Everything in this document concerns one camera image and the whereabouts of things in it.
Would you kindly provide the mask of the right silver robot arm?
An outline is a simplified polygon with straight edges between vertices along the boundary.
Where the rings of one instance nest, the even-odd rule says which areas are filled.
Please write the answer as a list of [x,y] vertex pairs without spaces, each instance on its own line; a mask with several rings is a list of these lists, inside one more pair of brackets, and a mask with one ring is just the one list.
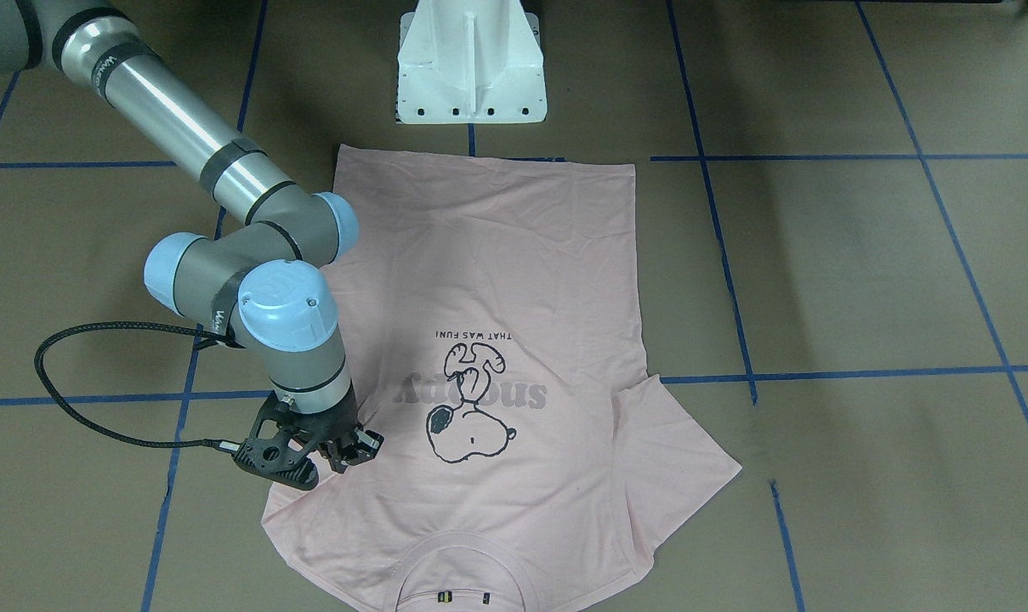
[[[375,1],[121,1],[150,47],[308,190],[331,189],[347,128],[388,86]],[[97,94],[48,67],[0,74],[0,490],[134,487],[168,460],[241,472],[214,451],[136,448],[48,398],[34,354],[95,321],[177,324],[148,296],[145,256],[168,233],[229,218]]]

